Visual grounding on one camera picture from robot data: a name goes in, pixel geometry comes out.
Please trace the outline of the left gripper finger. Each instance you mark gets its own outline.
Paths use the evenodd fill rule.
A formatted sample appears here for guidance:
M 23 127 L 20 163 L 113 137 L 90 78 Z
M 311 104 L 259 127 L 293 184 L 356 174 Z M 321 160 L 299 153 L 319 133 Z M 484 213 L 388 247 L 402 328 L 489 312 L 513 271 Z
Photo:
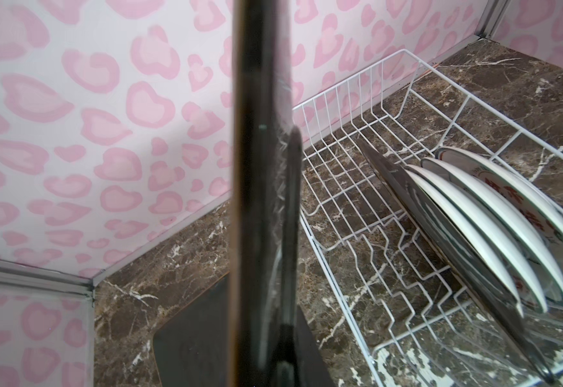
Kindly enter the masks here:
M 297 321 L 298 229 L 301 201 L 302 135 L 297 127 L 289 135 L 286 160 L 285 219 L 281 256 L 281 326 L 275 351 L 274 386 L 301 385 L 295 331 Z

